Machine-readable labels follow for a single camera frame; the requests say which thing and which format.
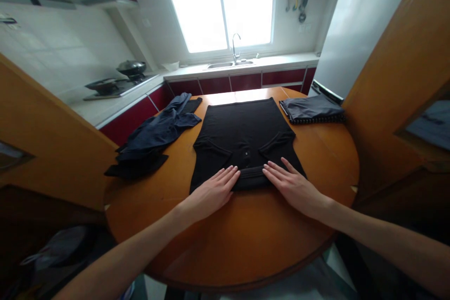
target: faucet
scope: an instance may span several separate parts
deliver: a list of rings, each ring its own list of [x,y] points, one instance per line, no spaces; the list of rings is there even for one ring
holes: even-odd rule
[[[233,60],[234,60],[234,64],[236,64],[237,58],[240,57],[240,52],[239,52],[239,55],[236,55],[236,52],[234,51],[234,37],[236,35],[239,37],[239,40],[240,40],[240,35],[238,33],[235,33],[233,35],[233,39],[232,39],[232,41],[233,41]]]

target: small bowl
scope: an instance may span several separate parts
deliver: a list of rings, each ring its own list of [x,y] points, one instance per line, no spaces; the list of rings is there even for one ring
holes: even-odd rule
[[[174,62],[174,63],[162,63],[162,65],[168,71],[174,71],[174,70],[177,70],[180,67],[180,61],[177,61],[177,62]]]

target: pot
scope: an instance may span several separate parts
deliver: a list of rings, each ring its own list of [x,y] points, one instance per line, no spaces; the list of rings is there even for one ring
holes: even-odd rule
[[[132,76],[142,74],[146,68],[147,65],[145,62],[127,60],[119,64],[116,70],[119,73],[130,77],[130,80],[132,80]]]
[[[116,80],[117,79],[114,78],[107,78],[86,84],[85,87],[91,90],[96,90],[99,94],[104,95],[112,92],[114,89],[117,89]]]

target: white countertop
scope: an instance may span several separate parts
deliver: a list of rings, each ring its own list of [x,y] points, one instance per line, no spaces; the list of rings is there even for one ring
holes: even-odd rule
[[[202,77],[220,77],[224,75],[251,74],[262,70],[287,70],[301,68],[305,66],[316,66],[319,58],[315,53],[301,53],[268,56],[260,59],[247,59],[253,61],[252,65],[234,66],[216,69],[207,69],[208,64],[201,64],[180,68],[172,72],[163,74],[168,81],[177,81],[185,78],[201,75]]]
[[[172,72],[165,72],[156,75],[147,83],[125,96],[93,101],[80,100],[71,104],[70,107],[90,124],[94,125],[97,129],[100,129],[116,115],[119,115],[132,106],[137,99],[150,93],[165,80],[177,81],[187,78],[197,78],[200,76],[209,78],[236,74],[253,74],[261,72],[262,70],[288,70],[306,66],[316,66],[319,62],[319,58],[314,53],[300,53],[269,56],[260,59],[251,59],[251,61],[254,62],[253,65],[237,67],[206,69],[208,64],[201,64],[180,68]]]

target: gas stove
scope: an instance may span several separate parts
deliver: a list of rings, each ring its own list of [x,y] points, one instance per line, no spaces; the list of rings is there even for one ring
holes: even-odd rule
[[[107,93],[95,93],[83,98],[84,101],[92,101],[105,98],[119,98],[132,92],[133,90],[141,87],[156,75],[143,75],[138,81],[132,81],[128,79],[119,79],[114,82],[115,88]]]

